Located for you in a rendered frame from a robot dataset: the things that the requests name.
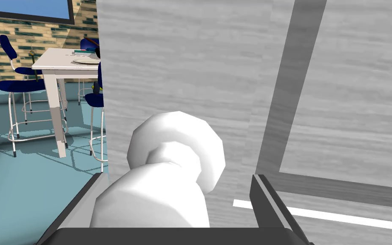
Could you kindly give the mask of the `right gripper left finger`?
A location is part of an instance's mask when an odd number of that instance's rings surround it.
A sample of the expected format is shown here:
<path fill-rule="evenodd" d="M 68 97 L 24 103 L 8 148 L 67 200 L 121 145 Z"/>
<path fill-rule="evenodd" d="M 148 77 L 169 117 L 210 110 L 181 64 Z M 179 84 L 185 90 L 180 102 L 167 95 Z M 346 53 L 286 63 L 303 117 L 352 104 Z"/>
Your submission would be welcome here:
<path fill-rule="evenodd" d="M 108 186 L 108 173 L 95 173 L 55 218 L 35 245 L 44 245 L 45 241 L 60 228 L 88 228 L 95 201 Z"/>

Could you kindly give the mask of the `white table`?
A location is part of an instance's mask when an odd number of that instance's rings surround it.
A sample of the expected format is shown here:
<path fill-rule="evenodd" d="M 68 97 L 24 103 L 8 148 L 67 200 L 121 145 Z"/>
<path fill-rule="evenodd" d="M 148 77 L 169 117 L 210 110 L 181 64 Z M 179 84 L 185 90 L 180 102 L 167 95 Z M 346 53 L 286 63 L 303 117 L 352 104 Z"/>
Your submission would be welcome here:
<path fill-rule="evenodd" d="M 60 158 L 66 157 L 65 134 L 63 133 L 59 91 L 65 96 L 65 79 L 96 79 L 98 65 L 74 63 L 76 59 L 99 60 L 90 56 L 75 55 L 73 49 L 48 48 L 31 66 L 33 70 L 41 70 L 47 93 L 51 121 L 54 128 L 57 150 Z"/>

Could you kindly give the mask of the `grey door leaf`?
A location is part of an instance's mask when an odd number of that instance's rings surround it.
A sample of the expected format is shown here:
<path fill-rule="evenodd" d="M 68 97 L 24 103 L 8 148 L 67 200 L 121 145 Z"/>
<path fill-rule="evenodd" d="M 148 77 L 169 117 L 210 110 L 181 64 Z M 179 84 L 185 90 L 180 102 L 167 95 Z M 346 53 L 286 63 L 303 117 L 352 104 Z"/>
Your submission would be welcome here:
<path fill-rule="evenodd" d="M 392 0 L 97 0 L 111 181 L 132 131 L 182 111 L 207 121 L 226 168 L 210 225 L 256 227 L 264 174 L 315 245 L 392 245 Z"/>

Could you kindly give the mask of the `dark framed window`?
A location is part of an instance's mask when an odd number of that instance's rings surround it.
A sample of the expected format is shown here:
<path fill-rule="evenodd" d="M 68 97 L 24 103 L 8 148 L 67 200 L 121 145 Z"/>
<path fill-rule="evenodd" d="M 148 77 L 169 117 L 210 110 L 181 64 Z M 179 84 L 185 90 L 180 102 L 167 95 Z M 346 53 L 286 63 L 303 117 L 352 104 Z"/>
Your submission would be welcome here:
<path fill-rule="evenodd" d="M 0 0 L 0 18 L 74 24 L 72 0 Z"/>

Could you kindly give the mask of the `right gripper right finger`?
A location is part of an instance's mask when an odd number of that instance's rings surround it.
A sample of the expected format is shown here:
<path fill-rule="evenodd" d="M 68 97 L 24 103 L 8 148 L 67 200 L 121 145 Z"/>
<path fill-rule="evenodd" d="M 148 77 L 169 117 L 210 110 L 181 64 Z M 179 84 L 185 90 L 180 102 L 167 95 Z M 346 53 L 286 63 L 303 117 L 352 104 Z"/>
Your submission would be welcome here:
<path fill-rule="evenodd" d="M 270 245 L 314 245 L 263 174 L 252 176 L 249 198 L 259 228 Z"/>

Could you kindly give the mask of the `white door knob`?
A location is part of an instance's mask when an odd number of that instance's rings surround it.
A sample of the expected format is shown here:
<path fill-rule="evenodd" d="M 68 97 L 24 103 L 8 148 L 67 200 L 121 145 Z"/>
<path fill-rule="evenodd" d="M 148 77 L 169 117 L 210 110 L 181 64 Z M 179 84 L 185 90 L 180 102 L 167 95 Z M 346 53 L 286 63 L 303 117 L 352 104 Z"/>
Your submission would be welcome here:
<path fill-rule="evenodd" d="M 132 133 L 130 170 L 100 194 L 92 228 L 208 228 L 205 195 L 225 169 L 209 124 L 181 111 L 149 117 Z"/>

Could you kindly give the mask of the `blue chair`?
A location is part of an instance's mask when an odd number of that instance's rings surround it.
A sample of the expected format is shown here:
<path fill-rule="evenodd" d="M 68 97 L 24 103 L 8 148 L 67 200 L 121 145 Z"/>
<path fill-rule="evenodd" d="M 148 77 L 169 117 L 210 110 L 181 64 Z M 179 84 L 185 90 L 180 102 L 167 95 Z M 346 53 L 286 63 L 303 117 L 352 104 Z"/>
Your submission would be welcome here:
<path fill-rule="evenodd" d="M 16 116 L 16 104 L 15 104 L 15 93 L 26 93 L 26 92 L 34 92 L 34 91 L 42 91 L 45 90 L 45 83 L 43 79 L 35 79 L 35 80 L 2 80 L 0 81 L 0 90 L 6 91 L 9 93 L 9 118 L 11 127 L 9 130 L 9 134 L 7 139 L 12 142 L 13 147 L 13 155 L 16 157 L 16 142 L 30 141 L 36 139 L 42 139 L 47 137 L 52 137 L 53 135 L 45 135 L 40 137 L 30 137 L 27 139 L 20 139 L 19 136 L 19 128 L 18 121 Z"/>
<path fill-rule="evenodd" d="M 93 92 L 85 95 L 85 100 L 87 104 L 91 107 L 91 128 L 90 128 L 90 140 L 89 140 L 89 147 L 90 147 L 90 155 L 94 157 L 95 160 L 100 162 L 100 172 L 103 173 L 104 163 L 108 160 L 105 160 L 103 157 L 104 148 L 104 99 L 103 93 L 101 93 L 102 89 L 102 70 L 101 70 L 101 62 L 98 64 L 98 78 L 97 81 L 94 82 L 93 85 Z M 100 122 L 100 136 L 93 137 L 93 112 L 94 108 L 101 108 L 101 122 Z M 96 157 L 94 148 L 93 148 L 93 141 L 100 140 L 100 158 Z"/>
<path fill-rule="evenodd" d="M 99 48 L 99 38 L 87 38 L 81 40 L 80 42 L 80 49 L 87 50 L 91 53 L 95 53 Z M 85 96 L 85 87 L 84 87 L 84 80 L 78 80 L 78 105 L 80 105 L 80 99 L 84 98 Z"/>
<path fill-rule="evenodd" d="M 42 70 L 33 70 L 31 67 L 17 67 L 15 68 L 13 61 L 17 59 L 17 53 L 12 47 L 9 38 L 6 35 L 0 35 L 0 45 L 1 48 L 5 51 L 5 53 L 8 55 L 9 60 L 10 60 L 10 65 L 12 69 L 18 73 L 23 75 L 23 80 L 26 80 L 28 76 L 30 75 L 42 75 Z M 62 110 L 63 110 L 63 116 L 64 120 L 66 119 L 65 111 L 67 111 L 67 100 L 61 99 L 60 96 L 60 101 L 62 102 Z M 32 111 L 31 104 L 33 102 L 39 102 L 38 100 L 32 101 L 31 100 L 31 94 L 28 92 L 28 102 L 25 101 L 25 93 L 23 93 L 23 110 L 26 109 L 26 105 L 29 105 L 30 108 L 30 113 L 32 114 L 34 111 Z"/>

